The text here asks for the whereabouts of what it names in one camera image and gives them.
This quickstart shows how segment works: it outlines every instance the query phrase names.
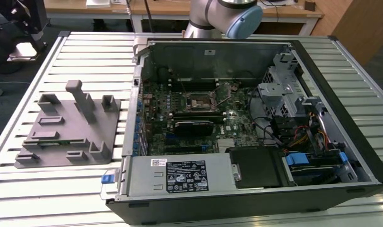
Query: table leg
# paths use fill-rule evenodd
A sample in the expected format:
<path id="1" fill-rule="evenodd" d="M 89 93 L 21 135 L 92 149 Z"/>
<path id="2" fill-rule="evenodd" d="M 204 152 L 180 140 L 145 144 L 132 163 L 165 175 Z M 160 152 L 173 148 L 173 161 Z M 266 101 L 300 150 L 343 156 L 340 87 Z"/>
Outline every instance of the table leg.
<path id="1" fill-rule="evenodd" d="M 133 22 L 133 31 L 142 32 L 141 28 L 141 15 L 132 15 L 132 22 Z"/>
<path id="2" fill-rule="evenodd" d="M 313 18 L 306 18 L 306 21 L 301 27 L 301 30 L 298 32 L 298 35 L 310 35 L 312 30 L 316 26 L 318 18 L 313 17 Z"/>

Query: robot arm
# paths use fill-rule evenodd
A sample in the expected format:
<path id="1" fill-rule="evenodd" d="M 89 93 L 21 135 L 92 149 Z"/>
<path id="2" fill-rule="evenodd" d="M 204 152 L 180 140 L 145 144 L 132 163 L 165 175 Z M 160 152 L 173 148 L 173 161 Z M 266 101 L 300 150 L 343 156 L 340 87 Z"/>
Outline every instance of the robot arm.
<path id="1" fill-rule="evenodd" d="M 40 41 L 46 25 L 44 0 L 0 0 L 0 14 L 22 31 L 24 37 L 13 39 L 0 26 L 0 46 L 6 53 L 13 54 L 20 43 L 30 43 L 38 53 L 45 45 Z"/>
<path id="2" fill-rule="evenodd" d="M 262 9 L 256 0 L 193 0 L 185 38 L 245 39 L 260 25 Z"/>

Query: slotted metal table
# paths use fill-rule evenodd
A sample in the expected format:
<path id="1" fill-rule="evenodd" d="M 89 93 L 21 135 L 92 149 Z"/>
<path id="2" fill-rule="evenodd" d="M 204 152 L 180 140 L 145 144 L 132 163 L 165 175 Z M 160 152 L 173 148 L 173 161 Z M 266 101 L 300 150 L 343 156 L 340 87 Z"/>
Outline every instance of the slotted metal table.
<path id="1" fill-rule="evenodd" d="M 178 34 L 72 32 L 60 36 L 0 136 L 0 227 L 128 226 L 100 198 L 101 175 L 120 167 L 125 119 L 133 74 L 132 45 L 141 37 L 180 37 Z M 326 37 L 252 36 L 252 39 L 297 39 L 305 47 L 341 103 L 383 160 L 383 91 L 340 45 Z M 44 93 L 72 99 L 64 91 L 69 79 L 82 81 L 93 99 L 114 95 L 121 101 L 113 162 L 98 166 L 32 169 L 13 167 L 29 133 Z M 313 86 L 305 77 L 308 87 Z M 108 185 L 106 195 L 116 193 Z M 353 199 L 321 212 L 230 218 L 160 226 L 383 226 L 383 193 Z"/>

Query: screw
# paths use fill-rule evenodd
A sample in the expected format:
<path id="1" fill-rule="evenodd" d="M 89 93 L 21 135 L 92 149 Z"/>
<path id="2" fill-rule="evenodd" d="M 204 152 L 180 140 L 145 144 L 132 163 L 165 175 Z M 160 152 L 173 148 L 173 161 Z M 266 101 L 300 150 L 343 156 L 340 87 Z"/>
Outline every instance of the screw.
<path id="1" fill-rule="evenodd" d="M 238 173 L 233 173 L 233 178 L 234 178 L 234 181 L 240 181 L 240 175 L 238 175 Z"/>

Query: barcode sticker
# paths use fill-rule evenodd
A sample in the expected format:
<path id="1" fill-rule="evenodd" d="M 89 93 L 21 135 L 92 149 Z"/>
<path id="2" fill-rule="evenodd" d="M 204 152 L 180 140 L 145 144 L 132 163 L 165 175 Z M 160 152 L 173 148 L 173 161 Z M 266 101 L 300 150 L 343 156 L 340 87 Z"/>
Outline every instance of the barcode sticker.
<path id="1" fill-rule="evenodd" d="M 165 166 L 166 159 L 160 158 L 160 159 L 152 159 L 150 160 L 150 166 Z"/>

